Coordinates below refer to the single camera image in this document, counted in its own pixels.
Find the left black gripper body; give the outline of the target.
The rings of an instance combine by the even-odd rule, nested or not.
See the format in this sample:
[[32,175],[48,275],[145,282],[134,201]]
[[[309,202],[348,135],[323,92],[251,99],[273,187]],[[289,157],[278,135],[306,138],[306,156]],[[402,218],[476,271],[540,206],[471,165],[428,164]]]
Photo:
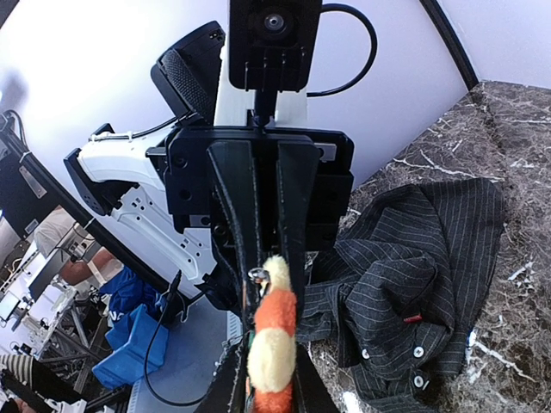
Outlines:
[[319,151],[319,164],[306,222],[306,251],[328,250],[335,242],[339,220],[345,215],[353,175],[354,144],[342,132],[251,126],[185,127],[147,150],[165,186],[174,227],[214,228],[214,192],[207,170],[207,148],[217,140],[251,143],[257,176],[257,213],[260,251],[280,250],[276,162],[281,141],[310,141]]

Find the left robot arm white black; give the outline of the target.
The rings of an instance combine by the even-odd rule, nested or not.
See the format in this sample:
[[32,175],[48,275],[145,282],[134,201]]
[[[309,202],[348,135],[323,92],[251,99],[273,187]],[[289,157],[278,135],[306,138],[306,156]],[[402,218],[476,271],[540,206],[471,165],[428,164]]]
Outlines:
[[318,24],[262,15],[226,33],[208,22],[167,48],[151,77],[165,126],[103,125],[65,158],[85,203],[149,237],[213,305],[251,325],[248,273],[274,255],[305,307],[306,254],[335,243],[353,182],[353,142],[300,125]]

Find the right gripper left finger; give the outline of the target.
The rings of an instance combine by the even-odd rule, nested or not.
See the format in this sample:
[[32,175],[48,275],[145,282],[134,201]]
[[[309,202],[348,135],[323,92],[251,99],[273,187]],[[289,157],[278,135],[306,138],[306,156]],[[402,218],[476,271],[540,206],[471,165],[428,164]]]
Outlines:
[[209,386],[205,399],[206,412],[247,412],[249,410],[249,396],[246,390],[248,352],[249,348],[245,342],[233,344],[227,350]]

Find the black pinstriped shirt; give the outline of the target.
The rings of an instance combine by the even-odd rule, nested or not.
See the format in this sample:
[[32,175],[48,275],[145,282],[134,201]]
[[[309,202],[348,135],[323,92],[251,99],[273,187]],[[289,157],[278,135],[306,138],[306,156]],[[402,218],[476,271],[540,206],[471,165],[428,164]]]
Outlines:
[[378,195],[314,260],[298,340],[333,341],[373,408],[427,411],[431,381],[461,370],[504,220],[503,195],[484,178]]

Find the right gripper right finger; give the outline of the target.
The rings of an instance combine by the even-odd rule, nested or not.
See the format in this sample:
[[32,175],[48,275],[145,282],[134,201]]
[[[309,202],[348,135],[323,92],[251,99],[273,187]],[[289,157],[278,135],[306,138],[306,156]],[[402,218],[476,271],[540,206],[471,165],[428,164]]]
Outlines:
[[297,345],[293,377],[293,412],[339,412],[306,348],[301,344]]

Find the flower brooch green orange yellow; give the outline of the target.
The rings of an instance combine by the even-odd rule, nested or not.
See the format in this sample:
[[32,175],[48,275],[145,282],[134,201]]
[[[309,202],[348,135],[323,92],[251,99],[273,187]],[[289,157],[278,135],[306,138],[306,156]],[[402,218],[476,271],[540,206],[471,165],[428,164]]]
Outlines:
[[254,390],[254,412],[291,412],[296,366],[297,297],[282,256],[262,266],[269,279],[254,316],[255,333],[247,360],[249,384]]

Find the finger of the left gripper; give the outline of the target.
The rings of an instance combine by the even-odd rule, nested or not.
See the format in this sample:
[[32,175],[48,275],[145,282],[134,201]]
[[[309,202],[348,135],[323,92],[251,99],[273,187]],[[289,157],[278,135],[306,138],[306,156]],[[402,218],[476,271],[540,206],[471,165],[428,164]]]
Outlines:
[[249,271],[261,258],[257,213],[257,176],[251,143],[217,140],[207,148],[207,170],[214,202],[215,258],[228,275],[244,327],[254,324],[258,306]]
[[318,164],[319,151],[312,142],[278,143],[278,235],[299,310],[304,306],[306,222]]

